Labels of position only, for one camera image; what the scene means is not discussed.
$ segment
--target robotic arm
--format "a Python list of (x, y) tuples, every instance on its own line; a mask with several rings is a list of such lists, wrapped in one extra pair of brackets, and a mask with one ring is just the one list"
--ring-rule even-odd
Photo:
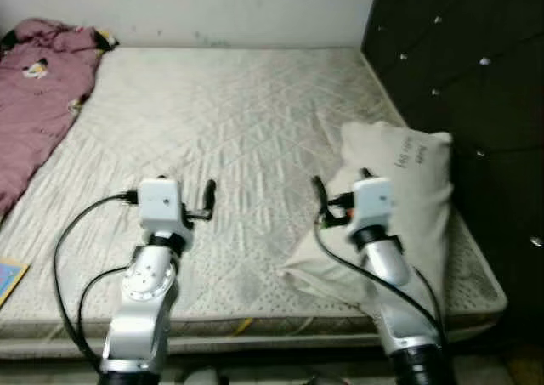
[[(429, 293), (422, 290), (423, 276), (406, 262), (399, 239), (386, 233), (393, 209), (391, 182), (373, 177), (363, 169), (353, 192), (331, 201), (319, 177), (313, 178), (313, 184), (324, 226), (346, 226), (347, 239), (355, 245), (361, 259), (361, 268), (352, 269), (362, 269), (366, 272), (363, 274), (372, 277), (368, 282), (376, 308), (372, 317), (397, 383), (455, 385), (450, 361), (444, 352), (445, 336), (438, 307), (428, 311), (433, 310), (434, 304)], [(343, 209), (343, 216), (332, 215), (329, 205)], [(339, 260), (323, 245), (317, 232), (316, 238), (327, 254)]]
[(193, 242), (192, 219), (210, 220), (216, 184), (204, 207), (187, 211), (177, 181), (146, 179), (138, 187), (144, 246), (137, 246), (122, 279), (121, 307), (114, 315), (100, 364), (101, 385), (157, 384), (167, 357), (170, 308), (179, 294), (182, 253)]

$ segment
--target white mattress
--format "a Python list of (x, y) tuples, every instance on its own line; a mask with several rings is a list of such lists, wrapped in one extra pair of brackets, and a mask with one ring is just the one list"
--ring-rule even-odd
[[(54, 301), (55, 240), (89, 203), (159, 174), (183, 180), (189, 207), (218, 181), (214, 219), (197, 225), (182, 260), (173, 351), (375, 343), (368, 317), (295, 292), (275, 269), (311, 225), (310, 176), (327, 180), (341, 164), (340, 125), (398, 122), (389, 106), (350, 49), (107, 54), (74, 127), (2, 224), (0, 253), (31, 268), (0, 310), (0, 357), (77, 354)], [(450, 316), (479, 330), (506, 299), (458, 217), (451, 228)], [(84, 285), (125, 264), (140, 235), (138, 210), (117, 203), (74, 230), (60, 257), (71, 315)], [(89, 296), (91, 337), (104, 335), (118, 290), (112, 277)]]

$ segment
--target white wall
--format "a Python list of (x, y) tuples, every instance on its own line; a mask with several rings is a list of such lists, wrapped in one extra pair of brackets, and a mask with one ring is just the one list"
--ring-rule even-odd
[(133, 46), (358, 46), (371, 2), (0, 0), (0, 32), (41, 16), (109, 28)]

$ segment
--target pink blanket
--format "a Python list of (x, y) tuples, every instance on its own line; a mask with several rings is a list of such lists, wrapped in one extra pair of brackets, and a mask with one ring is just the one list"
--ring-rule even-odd
[(66, 135), (112, 46), (94, 28), (37, 19), (0, 45), (1, 219)]

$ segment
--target pillow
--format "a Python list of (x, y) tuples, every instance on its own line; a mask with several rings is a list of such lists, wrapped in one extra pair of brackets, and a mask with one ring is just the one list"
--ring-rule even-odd
[[(385, 122), (346, 123), (342, 136), (344, 166), (328, 183), (329, 196), (352, 190), (362, 167), (390, 178), (394, 210), (388, 232), (399, 236), (408, 262), (425, 275), (443, 308), (446, 226), (453, 190), (449, 176), (451, 136), (421, 133)], [(336, 254), (360, 263), (354, 247), (346, 241), (345, 228), (324, 229), (321, 234)], [(312, 231), (280, 267), (279, 275), (298, 290), (372, 313), (366, 279), (323, 253)]]

